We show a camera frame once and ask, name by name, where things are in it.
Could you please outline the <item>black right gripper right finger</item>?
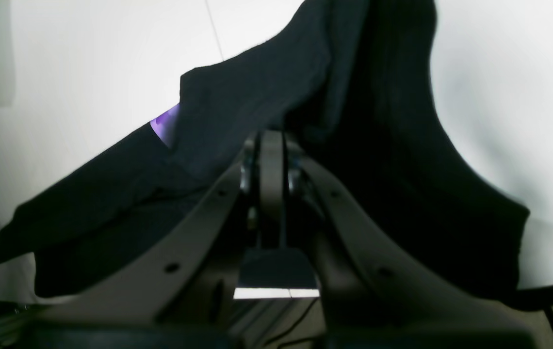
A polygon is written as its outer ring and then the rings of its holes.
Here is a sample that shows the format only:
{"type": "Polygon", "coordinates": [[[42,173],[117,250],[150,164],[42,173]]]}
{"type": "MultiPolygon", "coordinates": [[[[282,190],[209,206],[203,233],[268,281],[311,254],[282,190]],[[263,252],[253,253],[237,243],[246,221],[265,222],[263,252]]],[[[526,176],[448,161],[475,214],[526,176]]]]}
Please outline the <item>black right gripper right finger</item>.
{"type": "Polygon", "coordinates": [[[533,349],[519,321],[403,251],[332,173],[284,141],[287,241],[309,259],[325,334],[316,349],[533,349]]]}

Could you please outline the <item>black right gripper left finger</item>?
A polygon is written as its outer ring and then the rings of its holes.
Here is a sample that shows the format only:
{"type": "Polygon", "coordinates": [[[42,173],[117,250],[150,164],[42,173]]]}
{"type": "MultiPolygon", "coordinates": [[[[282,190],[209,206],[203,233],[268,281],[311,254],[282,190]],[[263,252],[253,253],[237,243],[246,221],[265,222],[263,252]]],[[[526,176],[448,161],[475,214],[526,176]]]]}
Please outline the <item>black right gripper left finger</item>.
{"type": "Polygon", "coordinates": [[[277,244],[285,137],[265,131],[172,232],[34,321],[36,349],[241,349],[227,330],[240,263],[261,227],[277,244]]]}

